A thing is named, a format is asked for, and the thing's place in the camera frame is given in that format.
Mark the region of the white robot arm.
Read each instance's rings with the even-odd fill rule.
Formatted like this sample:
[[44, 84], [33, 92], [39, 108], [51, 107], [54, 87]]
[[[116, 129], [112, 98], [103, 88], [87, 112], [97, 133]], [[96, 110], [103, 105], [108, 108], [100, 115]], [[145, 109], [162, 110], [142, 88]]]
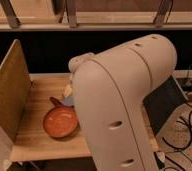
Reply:
[[174, 45], [158, 34], [69, 61], [75, 110], [98, 171], [158, 171], [141, 107], [176, 63]]

